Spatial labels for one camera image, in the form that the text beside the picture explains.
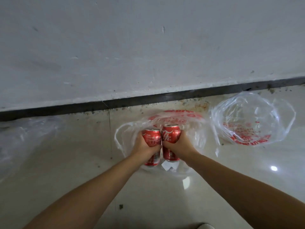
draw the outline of wall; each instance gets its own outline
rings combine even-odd
[[[0,110],[305,75],[305,0],[0,0]]]

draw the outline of glossy floor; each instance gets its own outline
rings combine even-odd
[[[292,86],[257,93],[293,105],[297,116],[287,138],[255,148],[222,141],[218,157],[215,143],[208,138],[204,153],[305,202],[305,88]],[[113,137],[121,124],[167,109],[198,111],[207,116],[209,108],[231,96],[61,116],[65,129],[56,138],[44,141],[15,174],[0,183],[0,228],[21,228],[60,196],[120,161],[123,155]],[[96,228],[196,228],[202,222],[215,229],[251,228],[197,173],[177,176],[140,169],[109,205]]]

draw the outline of soda can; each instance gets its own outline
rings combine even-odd
[[[149,147],[161,145],[161,133],[159,129],[148,128],[142,131],[142,136]],[[155,153],[144,165],[154,167],[159,164],[160,151]]]
[[[176,143],[180,138],[181,130],[179,125],[164,125],[162,127],[162,140],[170,143]],[[162,147],[163,158],[169,162],[179,161],[180,158],[173,153],[173,151]]]

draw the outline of person's left hand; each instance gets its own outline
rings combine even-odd
[[[142,136],[142,131],[139,131],[131,155],[137,155],[143,158],[143,162],[146,162],[151,158],[152,155],[159,152],[161,148],[161,145],[149,147]]]

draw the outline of black baseboard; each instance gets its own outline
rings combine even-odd
[[[191,98],[199,98],[206,96],[216,96],[223,94],[231,94],[242,91],[254,91],[261,89],[270,88],[280,88],[286,86],[295,86],[305,83],[305,77],[273,80],[273,81],[262,81],[253,82],[246,84],[234,84],[228,86],[212,87],[212,88],[202,88],[189,91],[181,92],[170,92],[149,96],[137,96],[116,100],[105,100],[96,101],[80,104],[66,104],[43,108],[31,108],[13,111],[0,112],[0,121],[11,121],[25,117],[38,117],[38,116],[53,116],[53,115],[63,115],[78,112],[96,111],[96,110],[106,110],[112,108],[122,108],[142,104],[153,104],[173,100],[184,100]]]

